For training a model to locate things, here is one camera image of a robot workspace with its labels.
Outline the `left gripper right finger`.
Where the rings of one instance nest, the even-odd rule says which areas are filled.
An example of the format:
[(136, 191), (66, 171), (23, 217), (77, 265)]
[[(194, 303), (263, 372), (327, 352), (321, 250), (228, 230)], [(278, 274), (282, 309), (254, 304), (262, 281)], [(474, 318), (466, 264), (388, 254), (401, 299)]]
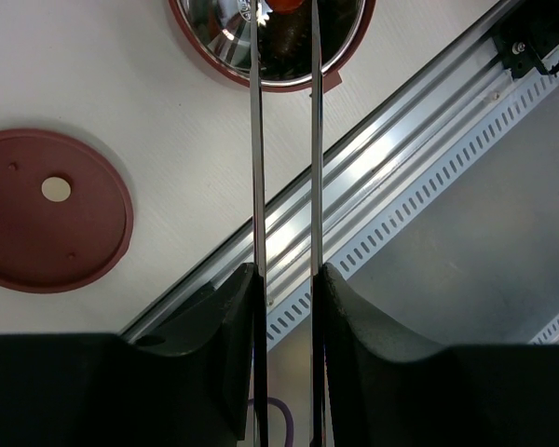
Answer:
[(336, 445), (559, 446), (559, 345), (440, 345), (318, 284)]

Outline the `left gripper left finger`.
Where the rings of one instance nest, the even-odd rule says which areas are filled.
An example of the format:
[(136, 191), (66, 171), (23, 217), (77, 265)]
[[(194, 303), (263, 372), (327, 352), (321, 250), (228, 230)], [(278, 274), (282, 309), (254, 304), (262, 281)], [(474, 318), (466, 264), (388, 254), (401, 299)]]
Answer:
[(243, 439), (256, 271), (136, 343), (0, 335), (0, 446), (234, 446)]

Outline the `long metal tongs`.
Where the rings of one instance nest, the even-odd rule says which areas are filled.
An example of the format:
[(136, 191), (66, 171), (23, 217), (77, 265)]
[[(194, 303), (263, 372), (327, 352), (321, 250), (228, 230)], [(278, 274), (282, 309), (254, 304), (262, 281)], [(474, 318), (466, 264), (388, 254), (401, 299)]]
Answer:
[(253, 260), (256, 269), (253, 301), (253, 410), (255, 446), (267, 446), (267, 365), (266, 365), (266, 193), (262, 85), (258, 18), (260, 3), (250, 2), (251, 69), (250, 108), (252, 135)]

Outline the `red sausage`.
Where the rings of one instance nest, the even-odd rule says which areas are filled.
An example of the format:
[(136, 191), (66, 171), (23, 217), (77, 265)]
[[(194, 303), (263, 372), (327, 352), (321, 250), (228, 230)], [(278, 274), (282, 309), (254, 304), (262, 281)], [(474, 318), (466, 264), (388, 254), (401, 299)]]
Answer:
[(266, 0), (266, 3), (273, 12), (289, 14), (298, 9), (304, 0)]

